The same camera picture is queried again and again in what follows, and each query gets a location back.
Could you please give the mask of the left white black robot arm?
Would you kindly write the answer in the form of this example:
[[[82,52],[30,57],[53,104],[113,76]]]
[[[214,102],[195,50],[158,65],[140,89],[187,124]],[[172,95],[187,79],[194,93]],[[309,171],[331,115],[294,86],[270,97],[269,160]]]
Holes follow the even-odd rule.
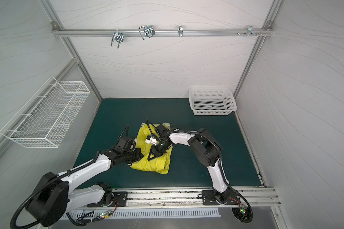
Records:
[[[41,178],[25,209],[44,227],[56,223],[64,214],[85,205],[108,207],[114,205],[112,188],[103,182],[91,187],[79,189],[79,186],[94,176],[119,164],[132,164],[143,158],[141,149],[136,147],[136,140],[119,137],[110,149],[98,151],[96,156],[66,172],[49,172]]]

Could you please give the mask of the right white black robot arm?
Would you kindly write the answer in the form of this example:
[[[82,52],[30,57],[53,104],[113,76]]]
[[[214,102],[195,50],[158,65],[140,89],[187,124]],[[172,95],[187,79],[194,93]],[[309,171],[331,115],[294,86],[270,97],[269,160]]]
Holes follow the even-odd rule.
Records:
[[[220,205],[228,203],[232,187],[223,169],[222,149],[205,128],[186,131],[157,127],[155,134],[147,135],[145,143],[152,145],[148,154],[149,161],[163,156],[173,145],[189,146],[198,161],[208,169],[216,202]]]

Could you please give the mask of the yellow long pants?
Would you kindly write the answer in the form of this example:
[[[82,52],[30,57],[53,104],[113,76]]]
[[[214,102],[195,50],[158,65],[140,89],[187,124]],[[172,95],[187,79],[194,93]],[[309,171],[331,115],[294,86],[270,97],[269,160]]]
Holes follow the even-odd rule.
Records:
[[[138,162],[132,163],[131,168],[146,172],[157,172],[159,174],[167,174],[171,163],[171,154],[173,146],[170,146],[170,148],[162,156],[148,161],[148,155],[152,147],[152,144],[147,144],[145,140],[149,135],[151,135],[151,132],[147,127],[147,124],[142,123],[138,131],[138,135],[136,137],[136,148],[141,149],[143,158]]]

